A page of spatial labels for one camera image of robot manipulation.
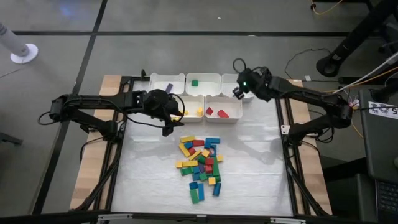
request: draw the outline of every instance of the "white pole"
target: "white pole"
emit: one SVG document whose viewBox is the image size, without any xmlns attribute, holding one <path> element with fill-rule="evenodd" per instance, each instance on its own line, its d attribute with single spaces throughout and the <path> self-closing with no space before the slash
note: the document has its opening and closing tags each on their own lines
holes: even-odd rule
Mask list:
<svg viewBox="0 0 398 224">
<path fill-rule="evenodd" d="M 17 35 L 0 22 L 0 44 L 11 51 L 14 63 L 25 64 L 36 58 L 39 49 L 34 44 L 25 44 Z"/>
</svg>

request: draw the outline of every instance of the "wooden table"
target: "wooden table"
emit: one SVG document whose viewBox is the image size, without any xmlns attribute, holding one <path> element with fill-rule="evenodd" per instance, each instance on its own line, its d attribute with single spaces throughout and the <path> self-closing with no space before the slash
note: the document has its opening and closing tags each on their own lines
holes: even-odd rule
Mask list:
<svg viewBox="0 0 398 224">
<path fill-rule="evenodd" d="M 102 83 L 100 95 L 115 95 L 119 91 L 121 76 L 120 75 L 105 75 Z M 295 85 L 302 86 L 302 82 L 293 82 Z M 290 101 L 293 119 L 295 123 L 305 123 L 310 120 L 308 106 L 296 100 Z M 284 121 L 287 122 L 287 113 L 282 102 L 282 112 L 284 114 Z M 94 116 L 105 121 L 112 120 L 113 110 L 95 110 Z M 101 137 L 100 133 L 90 133 L 87 141 Z M 316 146 L 314 138 L 305 138 L 306 142 L 312 143 Z M 84 199 L 90 194 L 95 185 L 98 183 L 103 164 L 106 142 L 97 141 L 85 147 L 83 160 L 80 165 L 79 174 L 76 180 L 75 190 L 73 192 L 70 208 L 76 208 Z M 305 179 L 305 184 L 315 200 L 322 206 L 322 208 L 331 214 L 331 208 L 326 191 L 325 181 L 323 179 L 323 172 L 320 163 L 318 152 L 306 144 L 302 144 L 299 148 L 302 162 L 302 169 Z M 105 186 L 103 195 L 101 197 L 99 208 L 105 208 L 106 193 L 108 192 L 108 184 Z M 295 186 L 295 193 L 298 204 L 298 212 L 304 214 L 301 194 L 297 186 Z"/>
</svg>

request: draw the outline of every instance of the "white storage tray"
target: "white storage tray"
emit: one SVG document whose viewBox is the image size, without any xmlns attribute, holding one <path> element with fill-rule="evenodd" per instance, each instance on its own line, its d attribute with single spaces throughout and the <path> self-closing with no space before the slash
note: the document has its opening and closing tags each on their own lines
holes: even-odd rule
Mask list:
<svg viewBox="0 0 398 224">
<path fill-rule="evenodd" d="M 207 108 L 213 110 L 211 115 L 206 114 Z M 229 118 L 220 118 L 217 114 L 219 110 L 225 111 Z M 206 96 L 205 98 L 205 116 L 208 122 L 212 123 L 236 123 L 242 118 L 242 101 L 236 98 L 222 96 Z"/>
<path fill-rule="evenodd" d="M 192 80 L 198 80 L 198 86 L 192 86 Z M 218 96 L 221 93 L 221 75 L 215 73 L 189 73 L 185 82 L 185 91 L 191 96 Z"/>
<path fill-rule="evenodd" d="M 221 93 L 224 96 L 235 97 L 232 93 L 232 90 L 238 87 L 238 83 L 236 80 L 238 79 L 238 74 L 223 74 L 221 76 Z M 245 93 L 244 98 L 242 99 L 243 103 L 249 103 L 254 98 L 254 94 L 252 92 Z"/>
<path fill-rule="evenodd" d="M 185 115 L 181 122 L 200 122 L 205 114 L 205 97 L 203 96 L 181 96 L 181 99 L 185 104 L 185 111 L 188 111 L 188 115 Z M 178 108 L 182 112 L 182 103 L 176 98 L 178 102 Z M 197 109 L 202 108 L 203 114 L 201 116 L 197 115 Z"/>
<path fill-rule="evenodd" d="M 158 75 L 152 73 L 149 80 L 149 90 L 166 90 L 167 85 L 172 84 L 173 88 L 170 93 L 183 94 L 185 75 L 180 73 L 179 75 Z"/>
</svg>

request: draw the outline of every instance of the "gray floor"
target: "gray floor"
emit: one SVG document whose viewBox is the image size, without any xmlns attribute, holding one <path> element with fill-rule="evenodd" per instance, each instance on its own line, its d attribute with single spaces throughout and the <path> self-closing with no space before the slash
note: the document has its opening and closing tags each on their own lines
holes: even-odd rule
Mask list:
<svg viewBox="0 0 398 224">
<path fill-rule="evenodd" d="M 11 30 L 92 30 L 101 1 L 12 1 L 0 3 L 0 19 Z M 348 32 L 366 14 L 364 4 L 342 4 L 318 17 L 307 0 L 108 1 L 101 31 L 264 31 Z M 318 4 L 322 11 L 330 4 Z M 39 126 L 39 114 L 49 110 L 50 100 L 70 93 L 88 43 L 88 36 L 23 36 L 35 43 L 39 57 L 28 65 L 14 65 L 0 47 L 0 131 L 24 140 L 14 147 L 0 144 L 0 216 L 30 212 L 39 180 L 50 156 L 58 125 Z M 326 47 L 333 50 L 340 37 L 228 37 L 228 36 L 107 36 L 97 37 L 81 86 L 81 94 L 97 94 L 103 75 L 188 72 L 231 73 L 232 61 L 242 57 L 250 67 L 266 65 L 273 75 L 286 77 L 286 62 L 297 52 Z M 387 55 L 377 53 L 381 39 L 368 39 L 345 62 L 340 75 L 361 76 Z M 294 78 L 310 75 L 325 52 L 310 52 L 289 66 Z M 335 89 L 337 83 L 306 83 L 317 90 Z M 361 129 L 360 117 L 354 123 Z M 70 125 L 44 212 L 68 210 L 79 169 L 79 150 L 86 134 Z M 364 156 L 363 141 L 353 128 L 337 130 L 331 144 L 319 144 L 323 161 L 351 161 Z"/>
</svg>

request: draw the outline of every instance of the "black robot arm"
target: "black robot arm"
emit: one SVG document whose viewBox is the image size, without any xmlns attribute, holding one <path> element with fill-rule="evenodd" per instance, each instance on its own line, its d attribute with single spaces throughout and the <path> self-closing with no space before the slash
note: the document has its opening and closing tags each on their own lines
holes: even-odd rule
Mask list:
<svg viewBox="0 0 398 224">
<path fill-rule="evenodd" d="M 164 121 L 162 135 L 168 136 L 180 121 L 172 121 L 170 115 L 183 116 L 178 110 L 178 103 L 172 95 L 163 90 L 130 91 L 114 96 L 62 95 L 52 101 L 49 116 L 55 122 L 74 121 L 88 132 L 89 129 L 99 131 L 105 141 L 120 141 L 118 124 L 115 121 L 103 121 L 86 114 L 82 109 L 118 110 L 124 116 L 142 113 Z"/>
<path fill-rule="evenodd" d="M 304 124 L 295 123 L 290 126 L 287 137 L 291 144 L 299 146 L 307 134 L 320 134 L 325 128 L 346 128 L 351 124 L 352 108 L 340 95 L 295 86 L 284 78 L 273 77 L 267 67 L 254 70 L 245 68 L 239 72 L 237 83 L 239 87 L 236 87 L 233 93 L 238 99 L 241 99 L 244 93 L 251 91 L 265 101 L 286 97 L 325 109 L 326 115 Z"/>
</svg>

